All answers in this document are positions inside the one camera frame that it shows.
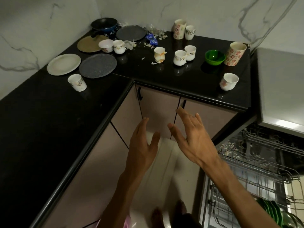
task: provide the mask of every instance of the white plate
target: white plate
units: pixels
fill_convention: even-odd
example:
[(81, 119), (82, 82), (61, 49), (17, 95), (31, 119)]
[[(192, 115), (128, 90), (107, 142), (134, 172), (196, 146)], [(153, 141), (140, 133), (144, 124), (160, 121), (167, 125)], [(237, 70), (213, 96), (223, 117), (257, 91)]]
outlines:
[(81, 58), (73, 53), (67, 53), (55, 57), (47, 66), (48, 73), (60, 76), (72, 72), (81, 63)]

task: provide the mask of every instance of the brown plate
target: brown plate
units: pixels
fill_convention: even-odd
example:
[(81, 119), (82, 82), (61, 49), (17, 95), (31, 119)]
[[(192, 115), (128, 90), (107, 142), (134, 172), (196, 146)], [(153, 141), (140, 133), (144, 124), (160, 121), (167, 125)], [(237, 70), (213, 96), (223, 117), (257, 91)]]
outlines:
[(92, 38), (91, 36), (87, 36), (85, 38), (82, 38), (77, 43), (77, 48), (85, 53), (97, 52), (101, 50), (101, 48), (98, 46), (98, 43), (105, 39), (109, 38), (104, 35), (97, 35), (94, 38)]

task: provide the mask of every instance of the blue wrapper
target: blue wrapper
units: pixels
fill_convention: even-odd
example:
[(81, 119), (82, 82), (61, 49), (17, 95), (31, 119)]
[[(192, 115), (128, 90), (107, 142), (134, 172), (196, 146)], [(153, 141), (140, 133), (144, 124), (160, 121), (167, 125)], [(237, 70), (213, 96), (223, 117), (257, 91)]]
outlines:
[(158, 45), (157, 39), (154, 37), (152, 33), (147, 34), (146, 38), (150, 41), (150, 45)]

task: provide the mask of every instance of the cabinet handle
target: cabinet handle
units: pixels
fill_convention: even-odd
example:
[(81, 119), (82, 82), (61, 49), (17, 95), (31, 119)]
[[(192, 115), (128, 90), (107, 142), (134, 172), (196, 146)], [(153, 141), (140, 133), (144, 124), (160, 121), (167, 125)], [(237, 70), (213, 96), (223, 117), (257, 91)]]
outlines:
[(183, 108), (183, 109), (185, 109), (186, 101), (187, 101), (187, 100), (185, 99), (184, 102), (183, 102), (183, 105), (182, 105), (182, 108)]
[(139, 87), (139, 88), (137, 89), (137, 93), (138, 93), (138, 98), (139, 98), (139, 100), (141, 101), (141, 100), (142, 100), (142, 95), (140, 94), (140, 90), (141, 90), (141, 87)]

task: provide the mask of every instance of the foot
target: foot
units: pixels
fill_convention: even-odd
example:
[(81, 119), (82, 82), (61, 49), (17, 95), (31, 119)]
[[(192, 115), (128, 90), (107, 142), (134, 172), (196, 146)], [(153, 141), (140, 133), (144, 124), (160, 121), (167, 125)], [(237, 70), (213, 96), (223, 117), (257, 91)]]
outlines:
[(163, 214), (160, 208), (156, 207), (151, 217), (152, 228), (165, 228)]
[(176, 214), (184, 215), (187, 213), (187, 208), (182, 200), (178, 200), (175, 208)]

